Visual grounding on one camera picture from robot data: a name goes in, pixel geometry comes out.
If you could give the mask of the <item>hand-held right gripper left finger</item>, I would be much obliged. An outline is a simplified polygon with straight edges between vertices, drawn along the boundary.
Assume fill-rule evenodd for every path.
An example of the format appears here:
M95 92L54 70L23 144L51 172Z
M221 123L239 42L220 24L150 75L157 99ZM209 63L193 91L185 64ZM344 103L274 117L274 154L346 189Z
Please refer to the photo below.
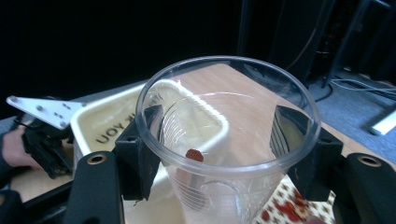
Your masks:
M144 143L136 119L132 119L116 140L113 154L117 160L123 199L147 201L159 170L160 158Z

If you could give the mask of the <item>white desk frame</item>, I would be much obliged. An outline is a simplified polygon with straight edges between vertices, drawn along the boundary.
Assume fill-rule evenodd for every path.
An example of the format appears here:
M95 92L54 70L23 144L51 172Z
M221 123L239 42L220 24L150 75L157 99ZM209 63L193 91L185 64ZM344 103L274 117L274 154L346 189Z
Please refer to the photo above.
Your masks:
M374 135L386 135L396 127L396 109L371 126L369 132Z

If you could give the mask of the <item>cream plastic bin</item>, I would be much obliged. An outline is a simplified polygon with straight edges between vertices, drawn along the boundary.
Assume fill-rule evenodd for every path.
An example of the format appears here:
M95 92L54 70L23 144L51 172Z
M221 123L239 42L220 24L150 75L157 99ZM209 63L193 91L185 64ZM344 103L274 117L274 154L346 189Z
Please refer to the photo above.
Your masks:
M164 129L164 144L167 147L181 154L190 148L207 154L221 145L229 131L226 118L175 81L162 81L159 88L168 99L180 99L182 108L192 116L192 119L176 119L174 126ZM79 161L86 155L75 150L74 145L74 161ZM163 166L154 179L149 199L140 202L125 201L123 207L127 224L185 223L182 209Z

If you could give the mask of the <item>black equipment rack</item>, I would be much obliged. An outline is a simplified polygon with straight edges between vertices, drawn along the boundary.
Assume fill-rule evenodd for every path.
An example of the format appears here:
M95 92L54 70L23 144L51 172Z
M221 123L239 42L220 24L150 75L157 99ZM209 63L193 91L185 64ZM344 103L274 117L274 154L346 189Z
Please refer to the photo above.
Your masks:
M269 62L308 80L324 41L336 47L346 32L359 0L284 0L278 17Z

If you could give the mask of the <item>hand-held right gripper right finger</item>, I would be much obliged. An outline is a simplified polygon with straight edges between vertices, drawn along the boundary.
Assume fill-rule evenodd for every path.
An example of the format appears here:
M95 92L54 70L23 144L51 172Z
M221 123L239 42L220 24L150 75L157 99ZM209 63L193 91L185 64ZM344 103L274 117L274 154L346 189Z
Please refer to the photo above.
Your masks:
M304 113L278 105L275 109L270 137L270 148L278 158L297 149L308 137L310 119ZM301 195L309 201L324 202L330 194L328 173L341 157L343 143L328 131L321 129L312 150L291 166L288 176Z

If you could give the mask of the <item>black metal stand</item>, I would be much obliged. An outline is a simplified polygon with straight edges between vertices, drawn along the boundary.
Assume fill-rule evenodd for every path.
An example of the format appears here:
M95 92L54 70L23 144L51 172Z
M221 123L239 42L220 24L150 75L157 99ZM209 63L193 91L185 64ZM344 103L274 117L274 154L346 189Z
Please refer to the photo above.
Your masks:
M241 0L240 20L236 48L236 53L239 56L244 56L246 54L254 2L255 0Z

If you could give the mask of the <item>pile of red food pieces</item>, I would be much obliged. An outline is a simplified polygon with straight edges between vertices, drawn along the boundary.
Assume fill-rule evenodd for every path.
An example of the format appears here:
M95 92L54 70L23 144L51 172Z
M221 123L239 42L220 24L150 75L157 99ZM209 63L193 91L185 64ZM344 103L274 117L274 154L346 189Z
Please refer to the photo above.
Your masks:
M277 193L259 214L265 223L302 223L311 215L309 202L295 190L291 195Z

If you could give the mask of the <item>cream strainer bowl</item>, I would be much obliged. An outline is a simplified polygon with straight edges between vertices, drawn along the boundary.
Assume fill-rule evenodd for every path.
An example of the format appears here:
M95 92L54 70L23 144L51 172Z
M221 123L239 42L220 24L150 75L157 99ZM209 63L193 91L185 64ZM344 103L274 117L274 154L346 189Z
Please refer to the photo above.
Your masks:
M297 190L297 188L295 188L294 185L289 180L283 180L279 184L279 186L276 188L276 191L271 196L270 200L272 198L275 198L277 193L282 193L282 194L286 194L287 196L289 196L295 190ZM335 224L335 218L334 218L333 211L332 211L332 205L333 205L334 199L335 199L335 194L331 191L328 195L328 198L324 202L308 201L309 209L311 212L311 215L309 217L318 217L325 224ZM281 221L280 223L265 223L264 221L260 220L259 216L257 216L255 218L255 220L253 221L253 224L305 224L305 222L287 223L286 221Z

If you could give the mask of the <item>small clear plastic cup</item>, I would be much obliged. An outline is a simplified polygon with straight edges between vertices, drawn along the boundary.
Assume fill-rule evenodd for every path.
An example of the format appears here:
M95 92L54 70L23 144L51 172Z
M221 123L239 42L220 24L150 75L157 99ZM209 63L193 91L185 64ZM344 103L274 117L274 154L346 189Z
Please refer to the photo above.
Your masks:
M221 145L194 161L164 144L164 129L192 119L180 99L163 96L159 84L175 81L218 111L229 123ZM308 137L276 157L270 148L275 109L308 116ZM135 119L148 148L161 160L188 224L251 224L287 174L313 148L320 130L316 104L287 71L259 60L207 56L174 63L157 72L137 100Z

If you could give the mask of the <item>small brown pretzel snack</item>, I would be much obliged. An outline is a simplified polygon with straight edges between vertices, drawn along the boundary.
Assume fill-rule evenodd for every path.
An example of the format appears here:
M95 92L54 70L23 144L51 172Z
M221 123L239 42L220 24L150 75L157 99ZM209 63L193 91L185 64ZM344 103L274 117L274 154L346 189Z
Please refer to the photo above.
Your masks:
M191 159L191 160L194 160L194 161L199 161L199 162L203 162L204 161L203 154L199 150L193 149L193 148L189 149L186 152L186 157L188 159Z

